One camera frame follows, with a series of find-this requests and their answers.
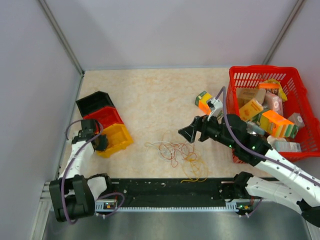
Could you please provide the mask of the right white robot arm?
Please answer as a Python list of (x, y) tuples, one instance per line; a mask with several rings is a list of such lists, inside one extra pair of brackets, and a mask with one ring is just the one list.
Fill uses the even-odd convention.
[(216, 117), (196, 116), (192, 123), (178, 130), (189, 143), (200, 133), (200, 142), (212, 139), (233, 150), (239, 160), (262, 170), (280, 184), (241, 172), (234, 180), (233, 192), (239, 198), (247, 195), (268, 199), (300, 214), (307, 222), (320, 225), (320, 180), (305, 172), (269, 143), (247, 131), (247, 124), (236, 114)]

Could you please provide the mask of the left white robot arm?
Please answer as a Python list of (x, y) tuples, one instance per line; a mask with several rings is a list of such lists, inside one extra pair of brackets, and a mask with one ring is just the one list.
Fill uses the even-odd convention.
[(58, 222), (74, 224), (78, 219), (95, 213), (99, 196), (109, 198), (114, 187), (106, 173), (86, 178), (85, 167), (96, 151), (106, 150), (108, 139), (103, 126), (96, 119), (79, 120), (81, 129), (71, 141), (67, 165), (56, 180), (49, 183), (49, 193)]

